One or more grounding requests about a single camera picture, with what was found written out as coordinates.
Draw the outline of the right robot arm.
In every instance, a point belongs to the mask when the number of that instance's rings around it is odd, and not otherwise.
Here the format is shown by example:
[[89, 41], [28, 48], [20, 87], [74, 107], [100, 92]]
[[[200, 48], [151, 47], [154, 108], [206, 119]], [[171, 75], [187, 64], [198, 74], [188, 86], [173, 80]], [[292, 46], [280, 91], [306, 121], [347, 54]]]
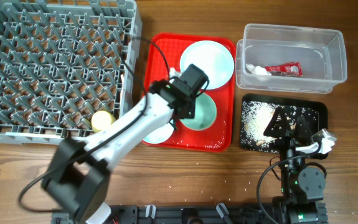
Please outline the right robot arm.
[[[298, 117], [292, 128], [282, 108], [275, 110], [264, 135], [275, 139], [270, 146], [280, 154], [280, 160], [271, 164], [257, 183], [257, 201], [264, 219], [268, 223], [327, 223], [325, 205], [321, 203], [327, 171], [321, 164], [306, 159], [328, 154], [335, 144], [335, 135], [327, 129], [313, 134], [303, 116]], [[261, 202], [260, 187], [275, 167], [281, 171], [282, 196], [274, 197], [266, 209]]]

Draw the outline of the white plastic spoon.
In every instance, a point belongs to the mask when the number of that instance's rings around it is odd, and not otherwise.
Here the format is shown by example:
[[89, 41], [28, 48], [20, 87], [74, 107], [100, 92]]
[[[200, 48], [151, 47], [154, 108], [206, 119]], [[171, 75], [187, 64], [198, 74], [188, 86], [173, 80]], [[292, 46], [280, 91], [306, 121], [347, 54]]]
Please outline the white plastic spoon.
[[124, 74], [120, 75], [120, 80], [121, 80], [121, 91], [120, 91], [120, 116], [119, 117], [124, 115], [123, 110], [125, 108], [125, 101], [123, 99], [124, 93], [125, 93], [125, 89], [124, 89], [124, 87], [125, 87], [125, 75]]

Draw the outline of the yellow plastic cup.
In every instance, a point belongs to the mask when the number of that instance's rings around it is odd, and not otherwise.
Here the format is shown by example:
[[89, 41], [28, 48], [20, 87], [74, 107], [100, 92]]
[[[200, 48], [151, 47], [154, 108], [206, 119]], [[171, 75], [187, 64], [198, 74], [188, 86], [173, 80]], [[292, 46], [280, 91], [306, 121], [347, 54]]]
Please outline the yellow plastic cup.
[[97, 111], [93, 114], [91, 118], [92, 130], [95, 133], [104, 131], [108, 129], [114, 122], [116, 118], [107, 111]]

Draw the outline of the red sauce packet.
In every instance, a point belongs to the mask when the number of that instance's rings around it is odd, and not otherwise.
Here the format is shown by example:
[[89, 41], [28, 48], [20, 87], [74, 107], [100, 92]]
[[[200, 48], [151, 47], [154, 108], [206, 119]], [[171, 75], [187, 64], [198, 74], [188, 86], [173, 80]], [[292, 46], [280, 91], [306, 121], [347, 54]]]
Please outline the red sauce packet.
[[289, 62], [281, 65], [266, 66], [268, 72], [280, 73], [284, 76], [302, 77], [303, 71], [299, 62]]

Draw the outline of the light green bowl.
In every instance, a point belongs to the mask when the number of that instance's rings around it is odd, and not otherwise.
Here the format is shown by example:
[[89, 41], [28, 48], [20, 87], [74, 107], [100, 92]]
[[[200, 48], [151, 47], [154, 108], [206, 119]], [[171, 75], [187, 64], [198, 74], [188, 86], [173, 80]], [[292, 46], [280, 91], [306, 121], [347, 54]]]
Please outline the light green bowl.
[[217, 118], [217, 106], [214, 100], [206, 93], [195, 99], [195, 115], [192, 119], [181, 119], [181, 123], [194, 131], [203, 131], [210, 128]]

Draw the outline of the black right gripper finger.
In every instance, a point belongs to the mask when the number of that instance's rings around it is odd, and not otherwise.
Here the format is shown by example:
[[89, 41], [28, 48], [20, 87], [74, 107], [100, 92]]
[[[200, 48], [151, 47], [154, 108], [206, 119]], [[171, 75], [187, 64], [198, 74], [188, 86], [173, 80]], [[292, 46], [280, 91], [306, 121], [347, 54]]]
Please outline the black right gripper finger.
[[285, 138], [292, 135], [291, 126], [283, 108], [277, 108], [272, 119], [265, 128], [263, 135], [273, 138]]
[[294, 138], [301, 145], [307, 145], [311, 141], [312, 132], [306, 122], [304, 116], [300, 116], [296, 120], [296, 125], [294, 129]]

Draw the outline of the light blue plate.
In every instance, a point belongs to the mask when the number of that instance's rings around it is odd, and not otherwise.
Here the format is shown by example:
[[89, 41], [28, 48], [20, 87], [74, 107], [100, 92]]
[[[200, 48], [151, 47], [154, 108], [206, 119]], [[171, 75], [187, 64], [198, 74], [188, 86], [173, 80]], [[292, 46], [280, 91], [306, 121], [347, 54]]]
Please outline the light blue plate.
[[224, 86], [234, 72], [230, 51], [218, 42], [202, 40], [188, 46], [181, 55], [179, 67], [184, 72], [190, 64], [200, 68], [209, 78], [209, 85], [202, 88], [214, 90]]

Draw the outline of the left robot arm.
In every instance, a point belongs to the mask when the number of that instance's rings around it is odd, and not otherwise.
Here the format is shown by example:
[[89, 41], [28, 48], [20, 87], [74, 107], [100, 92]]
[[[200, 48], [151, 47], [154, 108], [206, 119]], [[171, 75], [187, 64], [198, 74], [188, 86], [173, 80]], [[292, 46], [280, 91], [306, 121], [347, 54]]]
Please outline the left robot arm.
[[83, 141], [65, 138], [41, 187], [75, 223], [103, 223], [110, 175], [120, 160], [147, 135], [172, 119], [193, 118], [195, 99], [208, 76], [191, 64], [179, 77], [155, 81], [131, 110], [104, 131]]

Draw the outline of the light blue bowl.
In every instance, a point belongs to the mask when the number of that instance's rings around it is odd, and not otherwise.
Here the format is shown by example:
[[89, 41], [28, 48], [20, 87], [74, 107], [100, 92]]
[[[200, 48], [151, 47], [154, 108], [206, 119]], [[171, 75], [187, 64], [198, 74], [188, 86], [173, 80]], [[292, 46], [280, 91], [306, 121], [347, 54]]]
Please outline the light blue bowl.
[[160, 144], [168, 140], [174, 132], [173, 126], [168, 123], [148, 134], [143, 141], [149, 144]]

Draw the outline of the white napkin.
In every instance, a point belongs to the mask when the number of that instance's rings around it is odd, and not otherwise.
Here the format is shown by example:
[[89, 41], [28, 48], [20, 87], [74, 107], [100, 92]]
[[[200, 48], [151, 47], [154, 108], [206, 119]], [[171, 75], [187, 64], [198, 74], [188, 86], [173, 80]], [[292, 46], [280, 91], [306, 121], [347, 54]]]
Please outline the white napkin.
[[261, 66], [254, 66], [253, 64], [247, 63], [246, 69], [253, 75], [264, 75], [264, 76], [271, 76], [271, 73], [264, 67]]

